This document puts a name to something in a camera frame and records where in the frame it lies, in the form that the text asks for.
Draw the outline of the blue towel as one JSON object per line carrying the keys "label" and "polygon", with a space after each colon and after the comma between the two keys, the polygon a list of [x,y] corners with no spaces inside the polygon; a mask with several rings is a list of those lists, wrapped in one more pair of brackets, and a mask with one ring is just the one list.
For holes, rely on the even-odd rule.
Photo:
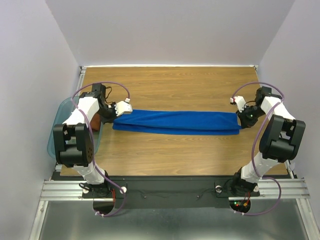
{"label": "blue towel", "polygon": [[228,136],[238,135],[242,127],[232,112],[157,111],[134,109],[113,123],[117,131],[164,135]]}

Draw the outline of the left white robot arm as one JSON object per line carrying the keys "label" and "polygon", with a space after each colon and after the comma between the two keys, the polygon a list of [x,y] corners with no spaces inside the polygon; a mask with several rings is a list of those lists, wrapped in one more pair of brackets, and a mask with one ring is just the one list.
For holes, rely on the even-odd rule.
{"label": "left white robot arm", "polygon": [[55,158],[58,164],[77,171],[85,180],[80,183],[85,198],[107,198],[112,194],[108,173],[94,161],[95,145],[91,121],[113,123],[117,116],[115,102],[106,102],[107,87],[94,83],[91,91],[79,96],[77,108],[61,124],[53,126]]}

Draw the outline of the brown towel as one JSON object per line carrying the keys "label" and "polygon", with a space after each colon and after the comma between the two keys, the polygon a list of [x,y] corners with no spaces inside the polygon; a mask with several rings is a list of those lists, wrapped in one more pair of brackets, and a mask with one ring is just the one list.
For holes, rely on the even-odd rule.
{"label": "brown towel", "polygon": [[99,132],[101,129],[101,124],[102,124],[101,116],[98,113],[96,113],[90,121],[90,126],[93,131]]}

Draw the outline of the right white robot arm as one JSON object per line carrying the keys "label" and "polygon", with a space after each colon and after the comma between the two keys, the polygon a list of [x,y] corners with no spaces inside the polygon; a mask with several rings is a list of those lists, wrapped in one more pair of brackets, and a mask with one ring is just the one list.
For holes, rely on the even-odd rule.
{"label": "right white robot arm", "polygon": [[288,112],[284,94],[281,91],[273,93],[275,88],[262,83],[256,90],[253,105],[248,105],[236,92],[230,97],[230,104],[237,107],[236,115],[243,129],[253,127],[260,117],[265,117],[253,141],[251,161],[241,167],[230,182],[230,191],[235,196],[257,192],[259,180],[270,169],[293,160],[298,154],[306,123]]}

